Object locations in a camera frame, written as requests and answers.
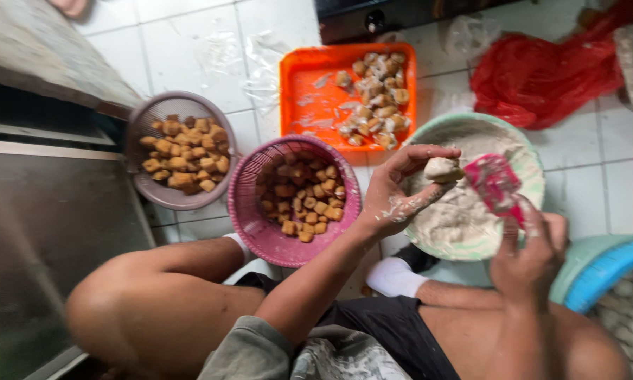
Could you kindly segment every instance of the pink plastic strainer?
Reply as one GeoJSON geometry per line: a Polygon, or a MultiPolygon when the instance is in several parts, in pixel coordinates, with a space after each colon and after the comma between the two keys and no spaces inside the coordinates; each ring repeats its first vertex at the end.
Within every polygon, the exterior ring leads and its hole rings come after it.
{"type": "Polygon", "coordinates": [[[361,195],[354,170],[342,154],[315,137],[292,134],[261,145],[241,160],[230,180],[228,210],[235,231],[254,254],[272,264],[299,268],[356,220],[361,212],[361,195]],[[284,235],[281,226],[268,220],[261,211],[261,198],[256,195],[256,178],[262,166],[271,162],[273,156],[300,150],[313,151],[329,164],[336,165],[347,193],[342,220],[330,221],[326,233],[315,235],[310,243],[284,235]]]}

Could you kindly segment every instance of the white sock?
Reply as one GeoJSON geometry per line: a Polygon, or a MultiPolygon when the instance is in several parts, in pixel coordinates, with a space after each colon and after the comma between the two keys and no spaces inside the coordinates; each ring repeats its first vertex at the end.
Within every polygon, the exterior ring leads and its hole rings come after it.
{"type": "Polygon", "coordinates": [[[377,263],[366,278],[369,287],[387,297],[414,298],[417,289],[427,281],[428,278],[413,273],[410,265],[397,257],[386,258],[377,263]]]}
{"type": "Polygon", "coordinates": [[[239,234],[228,233],[227,235],[223,235],[223,238],[228,238],[228,237],[236,241],[237,244],[239,244],[239,246],[242,248],[242,251],[244,252],[244,265],[251,262],[251,260],[255,260],[258,258],[258,256],[254,255],[253,252],[251,252],[251,248],[247,247],[244,244],[244,242],[242,241],[242,238],[239,237],[239,234]]]}

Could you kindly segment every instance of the pink spatula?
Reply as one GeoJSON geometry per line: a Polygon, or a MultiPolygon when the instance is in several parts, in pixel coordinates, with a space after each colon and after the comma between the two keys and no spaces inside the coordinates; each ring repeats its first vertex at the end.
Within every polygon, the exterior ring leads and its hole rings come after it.
{"type": "Polygon", "coordinates": [[[465,166],[464,175],[493,214],[513,216],[523,228],[523,212],[515,198],[520,180],[506,157],[497,153],[485,154],[465,166]]]}

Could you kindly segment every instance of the plastic strainer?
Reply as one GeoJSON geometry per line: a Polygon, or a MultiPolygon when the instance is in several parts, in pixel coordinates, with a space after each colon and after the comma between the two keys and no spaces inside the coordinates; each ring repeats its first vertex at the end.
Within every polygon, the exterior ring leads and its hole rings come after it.
{"type": "Polygon", "coordinates": [[[125,146],[127,171],[134,177],[136,189],[145,198],[171,210],[195,210],[215,201],[228,188],[231,173],[239,159],[237,158],[237,141],[232,127],[222,111],[210,101],[201,96],[185,91],[169,91],[153,97],[135,108],[129,115],[129,130],[125,146]],[[228,132],[230,169],[224,179],[211,191],[201,191],[195,195],[185,195],[182,191],[167,187],[162,182],[155,181],[141,167],[143,161],[148,160],[148,150],[138,141],[143,136],[163,137],[160,132],[152,128],[155,120],[166,120],[169,115],[178,115],[181,122],[188,116],[195,118],[214,118],[218,124],[228,132]]]}
{"type": "Polygon", "coordinates": [[[279,266],[299,268],[342,234],[361,211],[361,195],[354,170],[345,157],[327,143],[310,136],[292,134],[261,145],[239,163],[228,189],[228,209],[235,231],[246,246],[263,260],[279,266]],[[256,177],[262,166],[278,154],[310,150],[329,164],[336,165],[345,184],[347,198],[342,220],[331,220],[326,233],[315,235],[310,243],[287,237],[281,226],[267,220],[256,195],[256,177]]]}

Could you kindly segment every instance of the basket rim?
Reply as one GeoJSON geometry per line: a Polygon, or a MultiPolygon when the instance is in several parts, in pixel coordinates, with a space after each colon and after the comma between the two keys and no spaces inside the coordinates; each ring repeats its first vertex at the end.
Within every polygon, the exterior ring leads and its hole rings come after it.
{"type": "MultiPolygon", "coordinates": [[[[329,144],[321,141],[320,139],[317,139],[316,137],[304,136],[304,135],[301,135],[301,134],[288,134],[286,136],[279,137],[278,139],[274,139],[274,140],[269,141],[267,143],[261,144],[253,152],[249,153],[247,156],[245,156],[243,159],[241,159],[241,161],[237,165],[237,168],[234,170],[234,173],[232,174],[232,179],[230,180],[230,184],[228,186],[228,214],[230,216],[230,220],[232,221],[232,227],[234,228],[235,232],[239,235],[240,238],[242,238],[242,241],[244,242],[244,244],[247,247],[249,247],[251,249],[251,251],[255,255],[257,255],[261,259],[263,259],[263,260],[265,260],[265,261],[267,261],[267,262],[269,262],[271,264],[282,266],[284,268],[299,268],[299,267],[303,266],[304,264],[307,264],[308,261],[305,261],[305,262],[290,262],[290,261],[286,261],[286,260],[279,260],[277,258],[274,258],[273,256],[265,254],[265,252],[262,251],[253,242],[253,240],[248,237],[248,234],[244,231],[244,229],[242,228],[241,224],[239,223],[239,219],[237,218],[237,211],[235,210],[235,202],[234,202],[234,193],[235,193],[235,190],[237,188],[237,178],[239,177],[239,175],[243,171],[243,169],[246,166],[246,164],[254,156],[260,154],[263,151],[266,151],[268,148],[272,147],[273,145],[282,144],[282,143],[290,143],[290,142],[309,143],[309,144],[312,144],[312,145],[316,145],[317,147],[323,148],[325,151],[328,151],[333,156],[333,158],[336,161],[340,160],[340,162],[342,162],[342,167],[344,169],[349,169],[349,170],[352,171],[352,173],[354,173],[354,169],[352,168],[352,165],[350,165],[349,161],[347,161],[345,159],[345,157],[336,148],[334,148],[334,147],[330,146],[329,144]]],[[[359,187],[358,180],[356,179],[356,176],[352,176],[352,178],[348,178],[348,179],[351,180],[351,184],[352,184],[353,189],[352,189],[352,191],[348,191],[347,202],[354,202],[354,209],[355,210],[359,210],[359,212],[360,212],[360,210],[361,210],[361,189],[359,187]]]]}
{"type": "MultiPolygon", "coordinates": [[[[134,108],[129,114],[128,119],[128,129],[125,133],[125,145],[124,145],[124,157],[126,161],[126,170],[132,176],[132,182],[134,183],[134,187],[138,190],[141,195],[143,195],[148,201],[158,204],[164,208],[168,208],[169,210],[176,211],[191,211],[197,210],[207,205],[216,202],[222,194],[228,189],[228,185],[232,178],[232,173],[235,170],[236,166],[239,164],[239,151],[237,149],[237,139],[235,137],[234,131],[232,130],[232,125],[230,125],[228,118],[225,116],[223,111],[220,110],[213,102],[206,99],[201,95],[197,95],[195,93],[187,92],[187,91],[167,91],[164,93],[160,93],[155,95],[149,100],[144,101],[139,106],[134,108]],[[136,122],[140,120],[141,117],[155,104],[160,103],[161,101],[171,100],[171,99],[186,99],[190,101],[194,101],[195,103],[199,103],[202,106],[206,107],[211,111],[211,115],[216,119],[220,126],[222,126],[225,131],[228,133],[228,142],[230,146],[230,150],[233,151],[234,154],[230,154],[229,158],[229,169],[225,174],[225,177],[218,183],[218,185],[211,191],[211,193],[207,193],[209,195],[206,199],[203,199],[199,202],[191,202],[188,204],[174,204],[161,200],[160,198],[153,195],[151,192],[147,191],[143,186],[139,184],[140,176],[143,175],[143,172],[138,169],[138,163],[134,162],[134,160],[129,156],[129,144],[132,139],[140,136],[138,132],[138,126],[136,122]]],[[[183,197],[191,197],[191,195],[182,195],[183,197]]]]}

